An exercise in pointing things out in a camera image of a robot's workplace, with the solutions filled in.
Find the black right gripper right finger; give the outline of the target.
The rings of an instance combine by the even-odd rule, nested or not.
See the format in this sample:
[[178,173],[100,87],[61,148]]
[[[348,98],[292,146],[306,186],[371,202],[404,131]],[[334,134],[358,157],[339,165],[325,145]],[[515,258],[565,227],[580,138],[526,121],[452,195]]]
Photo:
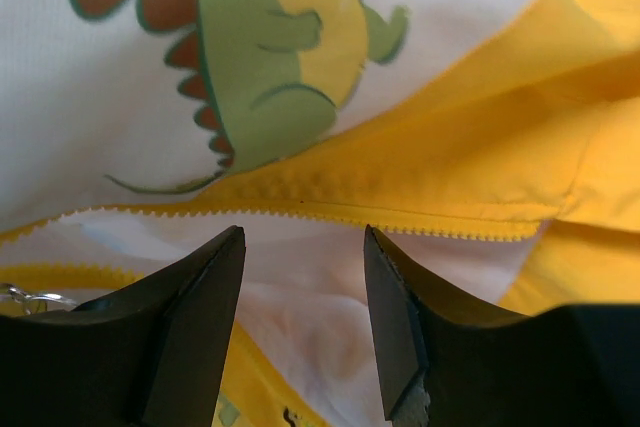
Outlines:
[[534,316],[427,270],[364,234],[385,418],[395,426],[635,426],[639,308],[571,304]]

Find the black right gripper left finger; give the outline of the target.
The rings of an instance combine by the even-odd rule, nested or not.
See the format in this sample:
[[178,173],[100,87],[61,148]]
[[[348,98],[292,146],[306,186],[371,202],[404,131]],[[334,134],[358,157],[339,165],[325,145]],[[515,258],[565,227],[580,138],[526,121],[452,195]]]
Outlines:
[[5,426],[208,426],[245,260],[233,226],[70,311],[1,320]]

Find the yellow cream dinosaur print jacket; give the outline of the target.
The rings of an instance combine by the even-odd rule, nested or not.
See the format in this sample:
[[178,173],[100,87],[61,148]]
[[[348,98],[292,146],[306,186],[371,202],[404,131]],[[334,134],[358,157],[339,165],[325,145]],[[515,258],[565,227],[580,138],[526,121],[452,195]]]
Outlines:
[[370,227],[516,313],[639,308],[639,0],[1,0],[1,320],[233,226],[208,426],[395,426]]

